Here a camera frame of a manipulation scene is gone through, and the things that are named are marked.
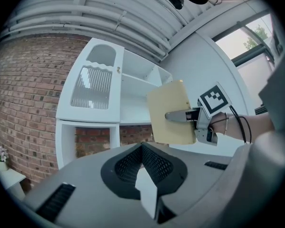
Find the bracelet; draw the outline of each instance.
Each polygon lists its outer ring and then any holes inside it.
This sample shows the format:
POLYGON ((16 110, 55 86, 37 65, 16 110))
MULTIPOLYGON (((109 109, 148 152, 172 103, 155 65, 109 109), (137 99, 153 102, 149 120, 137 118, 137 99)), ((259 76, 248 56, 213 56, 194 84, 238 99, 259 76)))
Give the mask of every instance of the bracelet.
POLYGON ((225 116, 226 116, 226 128, 225 128, 225 131, 224 131, 224 135, 226 135, 227 127, 228 127, 228 116, 227 116, 226 112, 225 112, 225 116))

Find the yellow board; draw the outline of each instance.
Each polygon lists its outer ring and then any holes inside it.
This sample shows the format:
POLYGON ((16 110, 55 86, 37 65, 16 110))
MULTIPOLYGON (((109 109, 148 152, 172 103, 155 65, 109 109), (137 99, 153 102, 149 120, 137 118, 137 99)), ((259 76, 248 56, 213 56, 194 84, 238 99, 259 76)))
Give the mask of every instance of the yellow board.
POLYGON ((167 144, 193 144, 196 142, 192 123, 168 121, 167 112, 191 109, 182 80, 173 81, 147 94, 154 140, 167 144))

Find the white vase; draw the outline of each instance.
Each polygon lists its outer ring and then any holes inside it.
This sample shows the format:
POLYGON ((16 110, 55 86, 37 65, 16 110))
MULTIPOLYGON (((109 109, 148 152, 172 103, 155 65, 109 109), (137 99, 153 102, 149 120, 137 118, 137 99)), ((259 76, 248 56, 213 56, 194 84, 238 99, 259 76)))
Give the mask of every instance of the white vase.
POLYGON ((0 162, 0 171, 7 171, 9 168, 6 162, 0 162))

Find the brick wall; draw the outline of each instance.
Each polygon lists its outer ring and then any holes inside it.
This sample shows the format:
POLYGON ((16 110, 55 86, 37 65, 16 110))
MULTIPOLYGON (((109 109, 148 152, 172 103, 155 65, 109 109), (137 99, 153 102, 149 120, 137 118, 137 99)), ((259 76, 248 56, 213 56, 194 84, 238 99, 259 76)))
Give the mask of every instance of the brick wall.
POLYGON ((26 175, 24 184, 34 186, 57 171, 56 108, 89 40, 48 34, 0 44, 0 145, 8 149, 11 167, 26 175))
MULTIPOLYGON (((152 127, 120 126, 120 145, 131 143, 153 142, 152 127)), ((106 128, 77 128, 76 156, 83 157, 110 149, 110 129, 106 128)))

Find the window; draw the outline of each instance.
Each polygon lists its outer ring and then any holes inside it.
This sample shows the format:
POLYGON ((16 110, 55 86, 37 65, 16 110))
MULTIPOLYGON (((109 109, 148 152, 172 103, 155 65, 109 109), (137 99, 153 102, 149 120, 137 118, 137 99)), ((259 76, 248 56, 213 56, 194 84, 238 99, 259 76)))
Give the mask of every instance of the window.
POLYGON ((270 14, 253 20, 238 22, 229 30, 213 38, 237 67, 243 78, 255 109, 262 106, 258 93, 267 84, 274 69, 270 51, 273 28, 270 14))

